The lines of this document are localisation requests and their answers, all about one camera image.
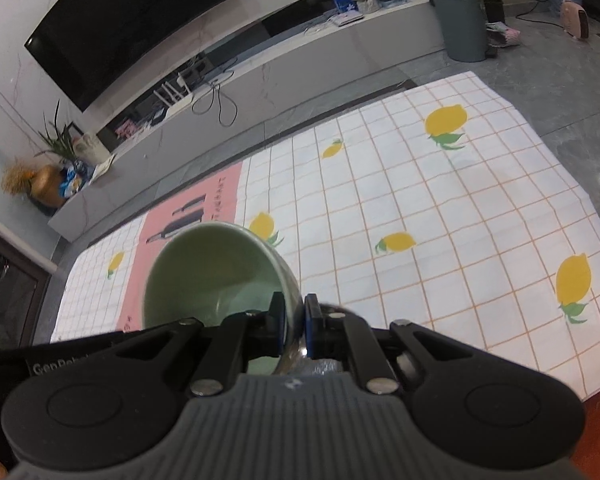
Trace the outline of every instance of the gray ribbed panel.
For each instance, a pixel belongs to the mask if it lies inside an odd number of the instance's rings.
[[[90,474],[19,466],[13,480],[580,480],[562,460],[530,472],[467,465],[432,446],[395,397],[362,392],[349,374],[240,376],[228,393],[192,400],[158,446]]]

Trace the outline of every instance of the gray tile floor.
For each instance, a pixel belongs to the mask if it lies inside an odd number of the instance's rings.
[[[545,14],[532,14],[532,20],[550,20]],[[106,230],[160,200],[170,189],[195,179],[203,171],[295,124],[333,109],[379,88],[404,79],[425,84],[472,70],[487,85],[509,100],[531,123],[542,140],[566,169],[590,194],[600,215],[600,25],[591,23],[589,41],[577,41],[560,28],[508,18],[508,24],[522,32],[522,45],[500,51],[497,59],[480,63],[460,63],[439,52],[392,67],[378,74],[328,92],[288,110],[225,143],[213,153],[205,153],[123,205],[112,215],[109,226],[93,228],[69,245],[50,282],[36,331],[36,343],[49,341],[75,259]]]

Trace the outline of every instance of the power cord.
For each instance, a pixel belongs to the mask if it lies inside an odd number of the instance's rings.
[[[219,105],[219,110],[218,110],[218,123],[220,123],[221,126],[225,127],[225,128],[229,128],[231,126],[233,126],[233,124],[235,123],[235,120],[238,117],[238,105],[237,103],[231,99],[227,94],[225,94],[224,92],[221,91],[221,87],[224,83],[226,83],[227,81],[229,81],[229,79],[231,79],[234,76],[235,71],[234,70],[229,70],[232,66],[234,66],[236,63],[238,63],[238,58],[234,57],[223,69],[222,72],[220,73],[220,75],[215,78],[212,79],[211,81],[203,81],[202,83],[207,85],[209,87],[209,90],[207,90],[205,93],[203,93],[199,98],[197,98],[195,101],[193,101],[193,104],[191,105],[191,111],[195,114],[195,115],[204,115],[206,114],[209,110],[211,110],[211,107],[214,105],[214,102],[216,101],[216,94],[218,94],[218,105]],[[227,77],[225,77],[224,79],[220,79],[221,76],[226,75]],[[209,103],[209,106],[206,107],[204,110],[202,111],[196,111],[194,110],[194,108],[196,107],[196,105],[202,101],[202,99],[204,99],[206,96],[208,96],[209,94],[211,94],[211,102]],[[222,97],[224,97],[225,99],[227,99],[235,108],[235,114],[234,114],[234,118],[231,120],[231,122],[229,123],[223,123],[222,122]]]
[[[545,25],[553,25],[554,27],[560,27],[562,28],[562,25],[559,25],[558,23],[552,23],[552,22],[542,22],[541,20],[527,20],[525,18],[521,18],[521,16],[526,16],[528,14],[531,14],[534,10],[536,10],[538,8],[538,5],[540,4],[544,4],[550,0],[535,0],[536,4],[531,8],[531,10],[528,10],[527,12],[522,12],[521,14],[516,15],[516,18],[518,20],[520,20],[521,22],[529,22],[529,23],[544,23]]]

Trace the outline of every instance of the brown door frame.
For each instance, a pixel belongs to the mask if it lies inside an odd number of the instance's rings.
[[[18,267],[21,272],[24,272],[36,282],[36,290],[33,292],[27,317],[24,320],[22,334],[20,335],[19,347],[31,346],[33,344],[33,336],[36,332],[42,301],[46,294],[51,274],[46,272],[42,267],[38,266],[29,260],[24,254],[12,246],[8,241],[0,236],[0,254],[6,257],[13,265]]]

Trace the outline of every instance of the flat screen tv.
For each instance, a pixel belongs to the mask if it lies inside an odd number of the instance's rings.
[[[224,0],[58,0],[25,47],[84,111],[143,54]]]

